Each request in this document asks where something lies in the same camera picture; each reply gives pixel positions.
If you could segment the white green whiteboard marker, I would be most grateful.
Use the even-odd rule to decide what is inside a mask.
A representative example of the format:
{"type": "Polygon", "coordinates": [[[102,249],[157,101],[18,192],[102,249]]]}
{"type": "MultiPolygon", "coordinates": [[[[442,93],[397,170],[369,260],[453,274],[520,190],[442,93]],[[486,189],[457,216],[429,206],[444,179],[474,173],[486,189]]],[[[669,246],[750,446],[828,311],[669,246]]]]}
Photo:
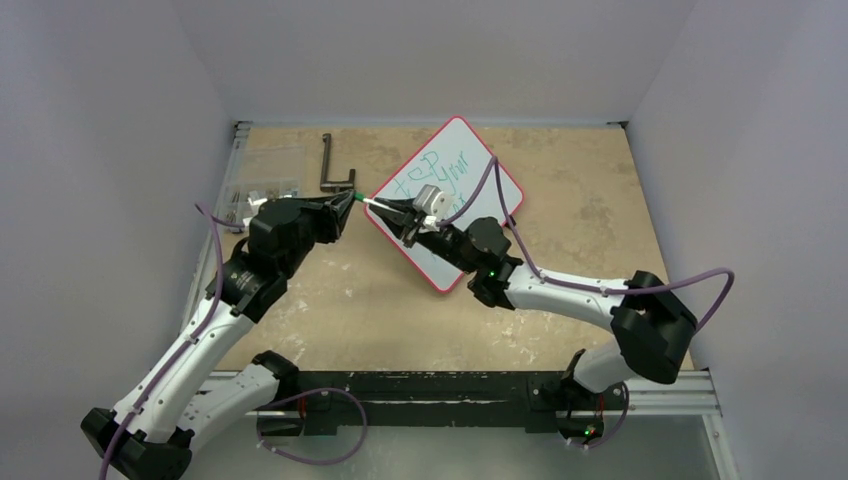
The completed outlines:
{"type": "Polygon", "coordinates": [[[379,202],[375,199],[372,199],[372,198],[364,197],[362,199],[362,202],[365,203],[366,205],[368,205],[372,209],[377,209],[377,210],[381,210],[381,211],[388,211],[388,212],[393,211],[392,207],[385,205],[385,204],[383,204],[383,203],[381,203],[381,202],[379,202]]]}

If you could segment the pink framed whiteboard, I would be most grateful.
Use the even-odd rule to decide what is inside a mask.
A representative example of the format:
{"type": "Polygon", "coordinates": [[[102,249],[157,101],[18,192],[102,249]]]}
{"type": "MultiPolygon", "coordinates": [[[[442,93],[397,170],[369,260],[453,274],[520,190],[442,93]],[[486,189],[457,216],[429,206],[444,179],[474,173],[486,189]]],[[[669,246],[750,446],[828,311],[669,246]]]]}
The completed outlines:
{"type": "MultiPolygon", "coordinates": [[[[494,173],[489,174],[478,197],[471,198],[492,156],[491,150],[466,119],[454,116],[370,196],[412,198],[424,185],[431,184],[453,198],[449,215],[455,214],[466,203],[471,204],[454,222],[456,227],[464,229],[474,219],[487,216],[504,221],[494,173]]],[[[365,210],[365,215],[436,291],[448,293],[460,282],[463,277],[460,270],[419,245],[411,249],[403,247],[385,221],[370,209],[365,210]]]]}

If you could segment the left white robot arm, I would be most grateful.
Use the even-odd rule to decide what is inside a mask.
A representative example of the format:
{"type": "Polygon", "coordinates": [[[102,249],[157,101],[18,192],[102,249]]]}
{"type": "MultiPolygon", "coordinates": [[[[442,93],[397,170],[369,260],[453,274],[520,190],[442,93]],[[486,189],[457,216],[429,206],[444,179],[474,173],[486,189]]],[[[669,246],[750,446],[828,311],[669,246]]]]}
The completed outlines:
{"type": "Polygon", "coordinates": [[[316,244],[337,241],[356,193],[263,199],[251,207],[246,237],[217,272],[197,311],[153,369],[112,408],[94,408],[81,428],[101,456],[99,478],[178,479],[217,434],[257,407],[297,399],[298,369],[264,352],[233,378],[201,393],[223,356],[287,291],[316,244]]]}

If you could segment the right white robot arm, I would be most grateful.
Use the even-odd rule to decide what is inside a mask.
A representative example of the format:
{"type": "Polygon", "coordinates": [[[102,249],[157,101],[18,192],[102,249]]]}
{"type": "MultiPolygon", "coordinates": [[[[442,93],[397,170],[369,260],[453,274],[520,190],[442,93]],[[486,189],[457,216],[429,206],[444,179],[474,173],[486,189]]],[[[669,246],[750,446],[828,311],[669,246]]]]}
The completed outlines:
{"type": "Polygon", "coordinates": [[[630,279],[591,279],[534,272],[510,255],[511,242],[494,217],[479,217],[465,228],[437,226],[410,199],[378,199],[368,210],[404,246],[420,246],[469,274],[468,288],[482,304],[562,315],[610,332],[612,340],[572,358],[561,381],[569,404],[584,407],[634,377],[676,382],[696,320],[657,276],[638,271],[630,279]]]}

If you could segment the clear plastic screw box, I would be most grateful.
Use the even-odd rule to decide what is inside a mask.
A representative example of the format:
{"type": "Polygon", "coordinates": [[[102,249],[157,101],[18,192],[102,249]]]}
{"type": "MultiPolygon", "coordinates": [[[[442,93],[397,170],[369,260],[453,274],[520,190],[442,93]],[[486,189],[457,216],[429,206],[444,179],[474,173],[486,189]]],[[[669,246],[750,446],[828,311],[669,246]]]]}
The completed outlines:
{"type": "Polygon", "coordinates": [[[305,148],[302,146],[247,150],[224,188],[221,216],[228,223],[243,224],[250,218],[243,216],[245,195],[252,190],[266,192],[269,200],[299,196],[304,169],[305,148]]]}

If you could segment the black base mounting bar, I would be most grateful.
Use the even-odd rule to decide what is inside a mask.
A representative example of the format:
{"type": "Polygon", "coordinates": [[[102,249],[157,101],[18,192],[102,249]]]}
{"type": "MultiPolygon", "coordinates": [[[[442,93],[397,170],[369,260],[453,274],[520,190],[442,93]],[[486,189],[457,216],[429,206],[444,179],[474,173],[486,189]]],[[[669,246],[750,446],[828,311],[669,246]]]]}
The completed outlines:
{"type": "Polygon", "coordinates": [[[621,382],[591,393],[560,371],[301,371],[263,409],[266,437],[334,435],[341,427],[519,428],[595,439],[627,407],[621,382]]]}

